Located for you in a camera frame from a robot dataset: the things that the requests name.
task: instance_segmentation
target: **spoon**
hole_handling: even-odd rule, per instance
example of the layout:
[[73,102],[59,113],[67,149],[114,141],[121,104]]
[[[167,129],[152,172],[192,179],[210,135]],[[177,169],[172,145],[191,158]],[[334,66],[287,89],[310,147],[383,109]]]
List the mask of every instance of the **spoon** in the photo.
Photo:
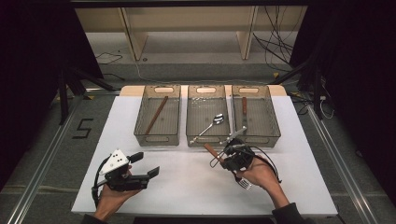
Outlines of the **spoon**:
[[[210,129],[214,124],[218,125],[221,124],[224,121],[224,115],[223,114],[217,114],[214,118],[212,123],[200,134],[198,134],[198,136],[201,136],[203,133],[205,133],[208,129]],[[192,139],[191,143],[195,142],[195,140],[198,138],[198,136],[194,137],[194,139]]]

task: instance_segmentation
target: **gray floor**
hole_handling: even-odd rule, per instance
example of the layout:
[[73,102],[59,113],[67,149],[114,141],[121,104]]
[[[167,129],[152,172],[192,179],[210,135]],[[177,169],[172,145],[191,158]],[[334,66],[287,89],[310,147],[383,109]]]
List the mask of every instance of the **gray floor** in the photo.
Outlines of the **gray floor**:
[[[267,61],[265,61],[265,53],[255,41],[252,44],[249,60],[241,60],[233,33],[150,34],[142,60],[137,63],[131,60],[123,34],[88,34],[88,37],[97,55],[102,52],[122,55],[121,60],[101,65],[103,73],[124,78],[121,80],[112,75],[105,75],[105,81],[116,87],[158,82],[190,84],[216,81],[223,84],[265,84],[274,79],[273,73],[276,72],[266,63],[272,62],[279,68],[288,69],[285,64],[279,63],[270,55],[267,55]],[[106,63],[106,60],[111,61],[111,59],[99,58],[98,62]],[[285,89],[297,91],[295,87],[297,80],[298,76],[285,82]],[[97,88],[90,82],[84,82],[84,84],[87,88]],[[70,99],[70,104],[77,107],[76,113],[27,210],[23,223],[79,223],[81,221],[81,215],[73,214],[70,210],[116,97],[115,93],[102,94],[100,91],[93,91],[87,95],[92,97],[85,97],[81,102],[76,97]],[[303,107],[302,103],[295,103],[296,112],[304,112]],[[327,105],[324,109],[332,111],[332,108]],[[300,115],[299,118],[340,216],[349,224],[364,223],[310,114]],[[92,119],[85,122],[83,126],[90,128],[91,132],[87,138],[76,139],[74,137],[85,134],[85,132],[78,131],[78,125],[82,119]],[[51,145],[53,136],[61,127],[59,121],[60,102],[54,99],[53,104],[49,106],[47,118],[40,127],[40,132],[32,142],[31,149],[21,158],[20,164],[0,193],[0,223],[7,222],[14,206],[30,183],[32,176],[35,175],[41,159]],[[395,223],[394,205],[375,180],[364,159],[356,155],[355,145],[344,129],[342,121],[334,116],[332,119],[323,119],[323,122],[342,158],[346,161],[348,170],[368,201],[377,223]],[[113,217],[110,223],[133,223],[133,220],[132,217]],[[317,223],[342,223],[339,217],[316,218],[315,221]],[[225,223],[225,220],[218,220],[218,223]]]

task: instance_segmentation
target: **printed number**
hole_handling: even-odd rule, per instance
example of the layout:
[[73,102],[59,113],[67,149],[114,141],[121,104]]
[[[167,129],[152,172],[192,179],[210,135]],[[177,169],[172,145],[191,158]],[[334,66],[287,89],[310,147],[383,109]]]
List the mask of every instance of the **printed number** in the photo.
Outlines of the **printed number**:
[[86,133],[85,133],[84,136],[73,136],[73,139],[88,138],[88,135],[89,135],[90,132],[91,132],[91,128],[81,128],[81,126],[82,126],[82,123],[83,123],[84,121],[92,121],[92,120],[93,120],[93,119],[82,119],[82,120],[79,122],[77,131],[86,131]]

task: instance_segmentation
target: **white table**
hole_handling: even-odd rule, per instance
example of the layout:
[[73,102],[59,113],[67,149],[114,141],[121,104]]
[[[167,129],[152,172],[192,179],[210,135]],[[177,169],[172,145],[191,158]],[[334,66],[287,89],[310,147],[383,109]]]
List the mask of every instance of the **white table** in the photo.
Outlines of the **white table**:
[[[259,187],[251,191],[234,182],[220,165],[209,166],[213,157],[203,147],[188,147],[186,138],[187,94],[182,91],[180,144],[177,147],[141,147],[134,137],[140,107],[139,96],[118,96],[109,113],[92,162],[72,208],[74,213],[93,213],[91,187],[99,164],[119,148],[125,155],[143,151],[133,163],[136,175],[160,166],[160,174],[127,201],[118,213],[136,217],[261,217],[272,215],[274,206]],[[282,136],[274,148],[263,148],[276,164],[281,186],[300,213],[310,217],[337,214],[291,99],[273,96]]]

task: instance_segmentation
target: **transparent plastic bin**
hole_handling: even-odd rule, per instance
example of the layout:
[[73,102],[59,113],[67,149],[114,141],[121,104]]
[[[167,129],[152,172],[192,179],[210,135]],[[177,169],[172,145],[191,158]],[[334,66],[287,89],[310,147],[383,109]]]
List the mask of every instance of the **transparent plastic bin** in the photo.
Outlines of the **transparent plastic bin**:
[[134,136],[141,147],[178,146],[180,86],[146,86]]
[[[201,136],[198,136],[212,122],[213,118],[222,114],[224,121],[213,125]],[[220,142],[230,136],[225,88],[218,86],[189,86],[187,105],[186,135],[189,147],[202,147],[205,143],[220,146]]]
[[233,86],[233,118],[236,130],[244,126],[244,97],[247,101],[247,130],[238,135],[238,138],[251,147],[274,147],[281,134],[268,86]]

